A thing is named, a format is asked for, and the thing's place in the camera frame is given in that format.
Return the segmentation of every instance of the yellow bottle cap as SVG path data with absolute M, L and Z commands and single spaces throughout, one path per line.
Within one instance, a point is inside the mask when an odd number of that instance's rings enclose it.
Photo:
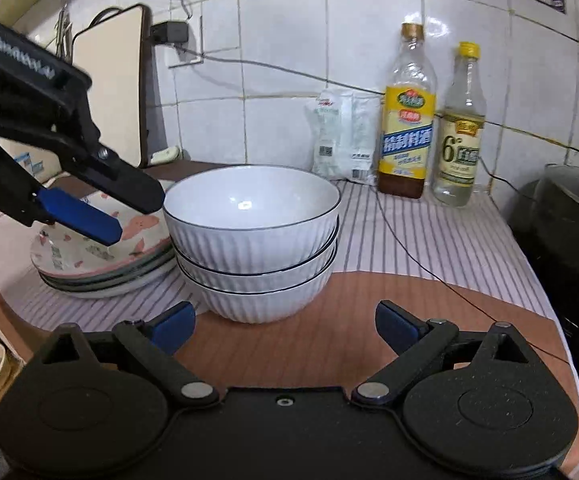
M 468 41 L 461 41 L 458 44 L 458 54 L 463 57 L 475 57 L 480 59 L 481 48 L 477 43 L 469 43 Z

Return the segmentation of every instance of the bowl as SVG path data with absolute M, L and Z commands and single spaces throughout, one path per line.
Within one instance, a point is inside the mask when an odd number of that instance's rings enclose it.
M 268 323 L 297 313 L 325 288 L 332 275 L 338 242 L 335 242 L 334 246 L 326 266 L 311 280 L 273 292 L 247 294 L 216 290 L 194 280 L 180 265 L 179 268 L 189 286 L 218 316 L 242 323 Z
M 176 249 L 176 259 L 178 264 L 185 269 L 194 280 L 201 285 L 222 290 L 224 292 L 272 292 L 290 286 L 304 283 L 318 274 L 332 256 L 338 239 L 339 222 L 325 245 L 309 258 L 288 269 L 277 272 L 265 272 L 259 274 L 233 274 L 229 272 L 218 272 L 207 269 L 192 262 L 185 254 Z
M 313 173 L 230 166 L 170 187 L 163 209 L 174 245 L 206 269 L 259 274 L 314 256 L 337 220 L 341 193 Z

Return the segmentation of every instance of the yellow label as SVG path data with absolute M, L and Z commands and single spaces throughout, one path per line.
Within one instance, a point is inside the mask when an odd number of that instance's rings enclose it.
M 411 86 L 387 87 L 378 171 L 424 179 L 436 96 Z
M 446 115 L 441 120 L 439 178 L 455 186 L 474 184 L 483 121 Z

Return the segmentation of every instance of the plastic bag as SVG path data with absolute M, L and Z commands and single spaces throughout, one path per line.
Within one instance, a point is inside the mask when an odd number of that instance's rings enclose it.
M 374 185 L 380 99 L 325 90 L 308 115 L 316 138 L 312 171 L 331 180 Z

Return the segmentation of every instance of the bowl rim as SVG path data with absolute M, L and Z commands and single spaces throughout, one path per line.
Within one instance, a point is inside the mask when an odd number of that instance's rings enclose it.
M 303 286 L 306 285 L 309 282 L 313 282 L 316 278 L 318 278 L 318 276 L 320 276 L 322 273 L 324 273 L 327 269 L 329 269 L 330 267 L 333 266 L 333 263 L 336 260 L 336 255 L 338 254 L 338 240 L 336 240 L 336 246 L 333 250 L 332 255 L 329 257 L 329 260 L 327 260 L 327 263 L 325 264 L 325 266 L 318 271 L 318 273 L 314 274 L 313 277 L 309 278 L 308 280 L 302 282 L 302 283 L 298 283 L 297 285 L 292 285 L 292 286 L 287 286 L 285 288 L 279 288 L 278 290 L 268 290 L 267 292 L 227 292 L 226 290 L 220 290 L 218 288 L 214 288 L 212 286 L 208 286 L 208 285 L 204 285 L 203 283 L 199 283 L 197 280 L 195 280 L 194 278 L 192 278 L 186 271 L 185 269 L 182 268 L 182 265 L 180 264 L 180 262 L 176 261 L 176 264 L 178 265 L 178 268 L 180 269 L 180 272 L 182 272 L 182 275 L 187 278 L 189 281 L 195 283 L 196 285 L 198 285 L 200 288 L 204 288 L 205 290 L 209 290 L 211 292 L 219 292 L 220 294 L 226 294 L 228 296 L 263 296 L 266 294 L 274 294 L 276 292 L 285 292 L 286 290 L 291 290 L 292 288 L 297 288 L 299 286 Z
M 237 276 L 239 278 L 240 277 L 253 278 L 254 276 L 256 276 L 256 277 L 269 276 L 270 274 L 276 274 L 278 272 L 285 272 L 286 270 L 293 270 L 293 269 L 296 269 L 297 267 L 303 266 L 304 264 L 308 264 L 309 262 L 315 260 L 319 256 L 322 256 L 322 254 L 327 252 L 327 250 L 332 246 L 332 243 L 338 238 L 340 228 L 341 228 L 341 219 L 340 219 L 340 217 L 336 216 L 336 226 L 334 227 L 334 229 L 332 230 L 332 233 L 327 238 L 327 241 L 325 242 L 325 244 L 316 253 L 314 253 L 312 256 L 310 256 L 308 259 L 304 260 L 303 262 L 298 262 L 297 264 L 294 264 L 291 267 L 285 267 L 284 269 L 270 270 L 269 272 L 252 272 L 250 274 L 238 274 L 237 272 L 224 272 L 223 270 L 210 269 L 209 267 L 202 266 L 198 262 L 195 262 L 194 260 L 192 260 L 187 254 L 183 253 L 178 247 L 176 247 L 176 244 L 172 244 L 172 245 L 173 245 L 174 250 L 176 251 L 176 254 L 178 254 L 178 256 L 182 257 L 183 260 L 185 260 L 186 262 L 189 262 L 194 267 L 198 267 L 199 269 L 202 269 L 202 270 L 207 270 L 207 272 L 211 272 L 212 274 L 219 274 L 220 276 Z
M 234 166 L 224 166 L 223 168 L 214 168 L 213 170 L 207 170 L 207 171 L 201 171 L 200 173 L 194 173 L 192 175 L 186 176 L 185 178 L 179 180 L 178 182 L 176 182 L 176 184 L 171 186 L 167 190 L 167 192 L 165 192 L 165 200 L 167 199 L 167 193 L 171 192 L 176 186 L 178 186 L 178 184 L 180 184 L 186 180 L 189 180 L 190 178 L 194 178 L 195 176 L 198 176 L 200 174 L 212 173 L 213 171 L 232 170 L 235 168 L 282 168 L 283 170 L 300 171 L 301 173 L 307 173 L 307 174 L 313 175 L 317 178 L 320 178 L 321 180 L 324 180 L 325 182 L 327 182 L 327 184 L 330 184 L 330 186 L 332 186 L 336 190 L 336 192 L 338 193 L 338 200 L 336 200 L 336 203 L 331 208 L 327 209 L 327 211 L 325 211 L 324 213 L 320 213 L 316 216 L 313 216 L 311 218 L 306 218 L 304 220 L 299 220 L 298 222 L 290 222 L 289 224 L 273 225 L 270 227 L 231 228 L 231 227 L 210 227 L 210 226 L 201 225 L 201 224 L 194 224 L 194 222 L 188 222 L 186 220 L 181 220 L 180 218 L 174 216 L 172 213 L 170 213 L 167 210 L 167 208 L 165 207 L 165 202 L 163 202 L 162 203 L 162 211 L 164 212 L 165 216 L 169 216 L 170 218 L 174 219 L 175 221 L 180 222 L 180 223 L 185 224 L 185 225 L 199 227 L 201 229 L 211 229 L 213 231 L 230 231 L 230 232 L 268 231 L 268 230 L 272 230 L 272 229 L 281 229 L 283 227 L 290 227 L 292 225 L 303 224 L 305 222 L 311 222 L 312 220 L 316 220 L 317 218 L 320 218 L 321 216 L 325 216 L 325 215 L 329 214 L 330 212 L 332 212 L 333 210 L 335 210 L 340 205 L 341 200 L 343 200 L 343 194 L 341 193 L 341 190 L 338 189 L 338 186 L 335 186 L 334 184 L 332 184 L 325 177 L 322 177 L 316 173 L 312 173 L 311 171 L 300 170 L 299 168 L 292 168 L 290 166 L 280 166 L 277 164 L 236 164 Z

